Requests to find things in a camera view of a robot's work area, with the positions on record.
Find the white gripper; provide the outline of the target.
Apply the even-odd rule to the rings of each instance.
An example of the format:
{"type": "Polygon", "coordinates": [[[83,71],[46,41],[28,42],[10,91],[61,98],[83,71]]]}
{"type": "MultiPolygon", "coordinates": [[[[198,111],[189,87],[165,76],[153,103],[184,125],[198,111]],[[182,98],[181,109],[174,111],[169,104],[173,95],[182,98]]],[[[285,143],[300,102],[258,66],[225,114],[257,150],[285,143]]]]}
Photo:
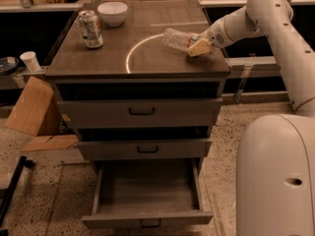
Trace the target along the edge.
{"type": "Polygon", "coordinates": [[[216,20],[208,29],[201,34],[200,39],[192,43],[188,49],[190,57],[201,56],[213,52],[213,46],[217,48],[225,48],[234,43],[225,29],[225,18],[216,20]]]}

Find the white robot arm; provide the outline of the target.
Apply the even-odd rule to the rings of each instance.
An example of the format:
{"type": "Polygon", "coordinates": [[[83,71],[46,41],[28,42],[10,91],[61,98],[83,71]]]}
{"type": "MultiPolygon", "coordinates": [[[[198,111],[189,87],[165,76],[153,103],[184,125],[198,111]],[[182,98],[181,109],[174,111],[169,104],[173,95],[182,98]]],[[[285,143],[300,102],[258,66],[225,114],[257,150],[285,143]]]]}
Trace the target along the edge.
{"type": "Polygon", "coordinates": [[[290,0],[247,0],[203,33],[209,47],[265,37],[274,62],[263,86],[291,111],[244,130],[236,157],[236,236],[315,236],[315,52],[292,23],[290,0]]]}

